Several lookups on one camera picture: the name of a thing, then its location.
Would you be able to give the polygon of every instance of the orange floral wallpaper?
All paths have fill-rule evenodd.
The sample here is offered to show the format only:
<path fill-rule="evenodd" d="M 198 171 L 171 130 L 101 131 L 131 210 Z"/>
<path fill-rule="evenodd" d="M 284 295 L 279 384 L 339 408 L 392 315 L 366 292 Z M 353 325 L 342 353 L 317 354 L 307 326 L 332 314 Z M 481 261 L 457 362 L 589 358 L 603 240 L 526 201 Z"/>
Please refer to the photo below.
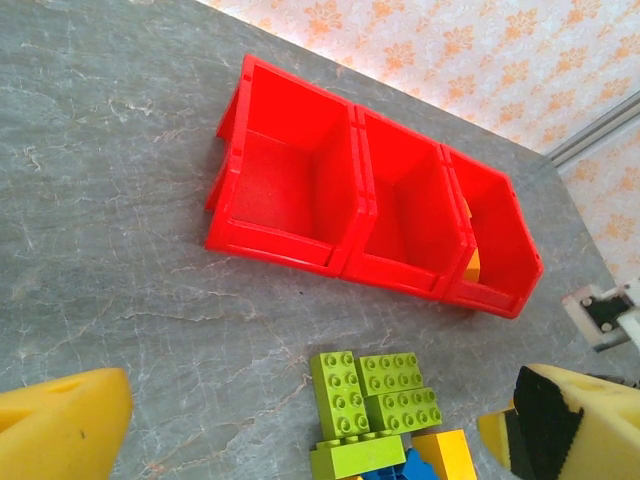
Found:
<path fill-rule="evenodd" d="M 640 0 L 200 0 L 547 153 L 640 90 Z"/>
<path fill-rule="evenodd" d="M 616 280 L 640 275 L 640 119 L 560 167 L 560 174 Z"/>

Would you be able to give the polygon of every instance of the red plastic bin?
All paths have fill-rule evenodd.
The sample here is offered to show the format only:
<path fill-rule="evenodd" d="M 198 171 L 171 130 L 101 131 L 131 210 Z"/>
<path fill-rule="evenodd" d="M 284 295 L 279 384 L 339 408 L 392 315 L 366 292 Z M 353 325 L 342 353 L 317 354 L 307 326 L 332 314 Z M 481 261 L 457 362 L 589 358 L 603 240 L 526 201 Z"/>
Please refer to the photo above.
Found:
<path fill-rule="evenodd" d="M 509 177 L 442 145 L 459 184 L 456 205 L 468 238 L 474 238 L 480 255 L 477 283 L 462 277 L 464 268 L 448 287 L 443 301 L 496 315 L 517 317 L 544 267 L 527 229 Z M 466 217 L 466 200 L 471 218 Z"/>
<path fill-rule="evenodd" d="M 365 107 L 360 127 L 367 222 L 342 278 L 440 299 L 475 246 L 461 228 L 440 146 Z"/>
<path fill-rule="evenodd" d="M 205 247 L 338 276 L 366 220 L 353 104 L 247 55 L 217 135 Z"/>

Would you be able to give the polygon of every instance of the yellow foam block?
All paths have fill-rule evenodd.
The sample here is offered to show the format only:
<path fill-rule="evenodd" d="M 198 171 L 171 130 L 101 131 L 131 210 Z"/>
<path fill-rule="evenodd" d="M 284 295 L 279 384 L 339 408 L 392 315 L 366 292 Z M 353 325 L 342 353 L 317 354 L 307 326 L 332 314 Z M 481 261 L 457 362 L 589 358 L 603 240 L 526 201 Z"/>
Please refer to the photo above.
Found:
<path fill-rule="evenodd" d="M 638 478 L 640 391 L 549 365 L 529 368 L 560 388 L 572 412 L 584 412 L 558 478 Z"/>
<path fill-rule="evenodd" d="M 421 435 L 413 437 L 412 444 L 440 480 L 477 480 L 464 431 Z"/>
<path fill-rule="evenodd" d="M 507 470 L 511 470 L 511 457 L 509 455 L 509 436 L 504 412 L 488 413 L 478 417 L 478 431 L 482 442 L 498 463 Z"/>
<path fill-rule="evenodd" d="M 127 376 L 119 368 L 0 394 L 0 477 L 109 478 L 132 408 Z"/>

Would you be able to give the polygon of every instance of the gray marble table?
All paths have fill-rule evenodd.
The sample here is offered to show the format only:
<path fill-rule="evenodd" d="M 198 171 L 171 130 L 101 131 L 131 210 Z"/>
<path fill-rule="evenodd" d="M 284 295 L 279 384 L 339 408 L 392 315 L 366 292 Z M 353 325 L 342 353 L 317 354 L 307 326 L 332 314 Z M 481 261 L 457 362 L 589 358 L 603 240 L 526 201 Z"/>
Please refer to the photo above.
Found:
<path fill-rule="evenodd" d="M 0 4 L 0 390 L 104 366 L 135 413 L 113 478 L 308 479 L 308 359 L 412 350 L 481 479 L 518 368 L 630 374 L 560 306 L 611 284 L 543 157 L 194 1 Z M 253 52 L 508 172 L 546 264 L 515 322 L 207 252 L 212 136 Z"/>

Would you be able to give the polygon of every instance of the lime green brick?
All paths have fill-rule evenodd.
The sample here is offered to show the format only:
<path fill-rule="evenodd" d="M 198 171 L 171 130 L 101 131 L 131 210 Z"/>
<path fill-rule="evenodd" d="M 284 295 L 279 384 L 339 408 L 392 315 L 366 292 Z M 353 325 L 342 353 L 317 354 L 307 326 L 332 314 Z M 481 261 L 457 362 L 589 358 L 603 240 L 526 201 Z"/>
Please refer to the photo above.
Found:
<path fill-rule="evenodd" d="M 367 397 L 365 405 L 372 430 L 401 434 L 442 423 L 436 394 L 430 388 Z"/>
<path fill-rule="evenodd" d="M 310 363 L 324 439 L 367 433 L 369 420 L 353 354 L 348 351 L 321 353 Z"/>
<path fill-rule="evenodd" d="M 356 369 L 365 397 L 423 386 L 418 359 L 413 353 L 360 357 Z"/>
<path fill-rule="evenodd" d="M 329 440 L 316 448 L 311 452 L 314 480 L 336 480 L 406 461 L 402 438 L 388 431 Z"/>

